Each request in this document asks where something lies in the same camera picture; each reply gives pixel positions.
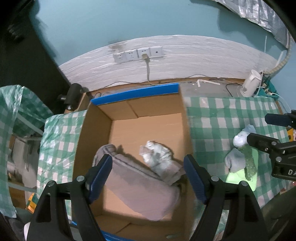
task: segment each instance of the blue wall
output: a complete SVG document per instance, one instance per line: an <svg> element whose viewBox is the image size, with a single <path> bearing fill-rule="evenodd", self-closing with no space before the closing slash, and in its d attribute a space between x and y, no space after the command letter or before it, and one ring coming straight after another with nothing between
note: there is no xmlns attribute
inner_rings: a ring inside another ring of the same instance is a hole
<svg viewBox="0 0 296 241"><path fill-rule="evenodd" d="M292 45L292 55L287 64L274 76L271 80L275 86L278 94L285 99L291 109L296 110L296 44ZM284 112L289 112L287 107L281 98L279 102L284 107Z"/></svg>
<svg viewBox="0 0 296 241"><path fill-rule="evenodd" d="M278 59L284 47L261 27L211 0L36 0L31 21L61 65L91 50L156 35L202 35L236 41Z"/></svg>

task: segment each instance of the wall stain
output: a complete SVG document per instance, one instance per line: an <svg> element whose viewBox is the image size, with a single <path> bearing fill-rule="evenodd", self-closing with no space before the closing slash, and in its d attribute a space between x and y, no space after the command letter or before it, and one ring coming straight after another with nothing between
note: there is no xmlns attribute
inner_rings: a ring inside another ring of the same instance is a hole
<svg viewBox="0 0 296 241"><path fill-rule="evenodd" d="M108 45L109 50L112 53L119 53L119 52L123 52L125 50L126 41L120 42L119 40L114 40L114 41L108 42L108 44L109 44Z"/></svg>

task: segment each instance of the blue tape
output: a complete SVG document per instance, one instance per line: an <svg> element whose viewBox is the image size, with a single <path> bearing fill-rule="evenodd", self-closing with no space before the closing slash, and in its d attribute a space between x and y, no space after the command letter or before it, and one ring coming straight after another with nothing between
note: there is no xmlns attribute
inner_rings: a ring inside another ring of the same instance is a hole
<svg viewBox="0 0 296 241"><path fill-rule="evenodd" d="M128 99L149 97L155 95L173 94L179 92L179 83L154 85L139 89L127 90L92 99L94 105L108 104Z"/></svg>
<svg viewBox="0 0 296 241"><path fill-rule="evenodd" d="M125 239L125 238L118 237L116 235L104 232L102 230L101 230L101 232L102 232L104 238L106 239L106 241L134 241L131 239Z"/></svg>

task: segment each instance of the blue gripper pad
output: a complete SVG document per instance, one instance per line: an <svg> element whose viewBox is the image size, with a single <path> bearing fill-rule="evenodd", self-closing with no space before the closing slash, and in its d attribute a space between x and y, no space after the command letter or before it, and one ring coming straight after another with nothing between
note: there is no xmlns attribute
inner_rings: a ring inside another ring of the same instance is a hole
<svg viewBox="0 0 296 241"><path fill-rule="evenodd" d="M102 188L112 170L112 157L108 154L104 154L102 159L99 161L96 167L99 168L99 171L96 173L92 182L89 184L89 203L93 203L95 200L99 198L99 195L102 191Z"/></svg>
<svg viewBox="0 0 296 241"><path fill-rule="evenodd" d="M192 155L184 157L184 170L191 183L195 196L203 204L209 200L210 178L211 176L203 167L200 167Z"/></svg>

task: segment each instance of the gray tarp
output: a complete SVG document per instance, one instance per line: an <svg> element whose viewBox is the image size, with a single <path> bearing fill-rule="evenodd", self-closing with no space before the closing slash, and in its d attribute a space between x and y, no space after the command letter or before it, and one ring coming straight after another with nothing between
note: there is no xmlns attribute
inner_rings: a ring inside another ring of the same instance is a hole
<svg viewBox="0 0 296 241"><path fill-rule="evenodd" d="M242 18L271 32L275 39L288 48L288 30L275 11L263 0L213 0L223 4Z"/></svg>

